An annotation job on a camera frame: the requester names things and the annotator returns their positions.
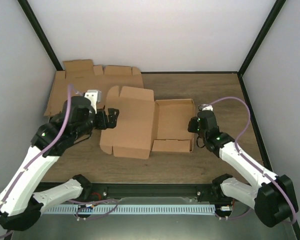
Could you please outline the brown cardboard box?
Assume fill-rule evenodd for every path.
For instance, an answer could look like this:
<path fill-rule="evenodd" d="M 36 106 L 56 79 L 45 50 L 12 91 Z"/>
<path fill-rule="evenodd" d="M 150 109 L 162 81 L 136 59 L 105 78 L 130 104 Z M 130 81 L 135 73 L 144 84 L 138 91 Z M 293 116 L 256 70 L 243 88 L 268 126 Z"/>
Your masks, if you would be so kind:
<path fill-rule="evenodd" d="M 109 155 L 148 159 L 151 152 L 191 153 L 194 134 L 188 132 L 195 115 L 193 99 L 154 99 L 151 89 L 114 86 L 105 107 L 119 110 L 116 127 L 101 131 L 99 146 Z"/>

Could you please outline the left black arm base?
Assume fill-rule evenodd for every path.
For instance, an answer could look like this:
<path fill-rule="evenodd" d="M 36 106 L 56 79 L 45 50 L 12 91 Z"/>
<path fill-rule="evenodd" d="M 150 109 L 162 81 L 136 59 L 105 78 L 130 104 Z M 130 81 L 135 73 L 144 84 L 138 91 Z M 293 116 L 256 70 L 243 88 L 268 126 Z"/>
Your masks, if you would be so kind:
<path fill-rule="evenodd" d="M 105 200 L 102 193 L 96 191 L 92 183 L 84 184 L 81 194 L 74 198 L 77 202 L 95 202 Z"/>

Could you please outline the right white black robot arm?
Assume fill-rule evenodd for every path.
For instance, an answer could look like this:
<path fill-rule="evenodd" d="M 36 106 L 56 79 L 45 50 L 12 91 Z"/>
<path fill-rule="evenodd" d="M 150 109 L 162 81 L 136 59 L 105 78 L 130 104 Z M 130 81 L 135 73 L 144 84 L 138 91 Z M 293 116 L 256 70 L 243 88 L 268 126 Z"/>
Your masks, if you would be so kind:
<path fill-rule="evenodd" d="M 190 119 L 188 131 L 197 134 L 209 152 L 231 165 L 247 181 L 242 183 L 229 174 L 217 177 L 212 188 L 215 200 L 222 202 L 229 197 L 244 203 L 270 228 L 287 219 L 296 220 L 299 206 L 292 180 L 260 165 L 233 137 L 221 132 L 210 108 L 200 110 Z"/>

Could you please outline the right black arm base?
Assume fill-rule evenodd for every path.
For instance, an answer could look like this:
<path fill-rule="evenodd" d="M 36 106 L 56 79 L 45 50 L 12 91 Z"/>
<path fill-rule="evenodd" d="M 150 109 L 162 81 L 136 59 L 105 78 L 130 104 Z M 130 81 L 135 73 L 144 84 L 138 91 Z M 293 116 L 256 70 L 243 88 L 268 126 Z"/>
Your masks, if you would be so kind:
<path fill-rule="evenodd" d="M 209 202 L 211 204 L 230 203 L 233 199 L 226 196 L 221 189 L 221 184 L 232 178 L 233 176 L 226 173 L 216 177 L 209 184 L 200 184 L 196 187 L 197 201 L 198 202 Z"/>

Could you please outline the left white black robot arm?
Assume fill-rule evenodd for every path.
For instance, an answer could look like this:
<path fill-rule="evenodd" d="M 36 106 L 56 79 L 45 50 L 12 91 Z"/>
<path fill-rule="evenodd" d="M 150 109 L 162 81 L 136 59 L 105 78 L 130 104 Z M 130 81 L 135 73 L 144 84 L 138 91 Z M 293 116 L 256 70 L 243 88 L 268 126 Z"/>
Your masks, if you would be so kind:
<path fill-rule="evenodd" d="M 50 167 L 72 146 L 90 137 L 93 130 L 113 129 L 120 111 L 99 108 L 84 96 L 65 101 L 60 113 L 41 125 L 34 134 L 26 157 L 16 174 L 0 193 L 0 225 L 7 231 L 25 231 L 50 207 L 69 200 L 87 202 L 92 183 L 77 174 L 63 184 L 37 192 Z"/>

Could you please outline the stack of flat cardboard blanks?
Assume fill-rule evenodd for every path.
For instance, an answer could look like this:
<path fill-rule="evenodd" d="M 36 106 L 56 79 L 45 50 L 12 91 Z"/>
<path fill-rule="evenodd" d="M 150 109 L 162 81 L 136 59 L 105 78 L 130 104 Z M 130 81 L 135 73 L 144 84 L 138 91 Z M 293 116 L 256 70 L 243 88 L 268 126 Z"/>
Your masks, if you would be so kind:
<path fill-rule="evenodd" d="M 63 62 L 65 70 L 57 71 L 44 115 L 51 117 L 62 111 L 67 100 L 68 85 L 85 93 L 88 90 L 101 91 L 101 101 L 97 105 L 102 108 L 110 88 L 128 86 L 143 88 L 140 69 L 135 66 L 94 65 L 91 59 L 70 60 Z"/>

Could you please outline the black aluminium frame rail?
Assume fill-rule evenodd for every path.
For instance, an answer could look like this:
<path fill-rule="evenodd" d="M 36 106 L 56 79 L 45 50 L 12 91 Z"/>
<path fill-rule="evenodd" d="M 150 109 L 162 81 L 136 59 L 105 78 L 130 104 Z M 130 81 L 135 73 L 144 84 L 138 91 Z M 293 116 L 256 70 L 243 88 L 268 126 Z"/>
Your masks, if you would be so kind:
<path fill-rule="evenodd" d="M 105 199 L 181 197 L 197 200 L 197 186 L 200 184 L 150 184 L 150 183 L 92 183 Z"/>

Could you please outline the grey metal base plate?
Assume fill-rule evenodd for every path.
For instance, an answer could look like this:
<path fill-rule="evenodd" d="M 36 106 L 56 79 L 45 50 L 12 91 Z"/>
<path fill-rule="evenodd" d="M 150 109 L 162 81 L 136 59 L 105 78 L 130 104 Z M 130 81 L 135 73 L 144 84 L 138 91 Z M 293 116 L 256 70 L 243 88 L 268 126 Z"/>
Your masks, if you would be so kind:
<path fill-rule="evenodd" d="M 109 215 L 77 221 L 47 214 L 14 240 L 295 240 L 293 227 L 263 225 L 253 211 L 236 220 L 208 215 Z"/>

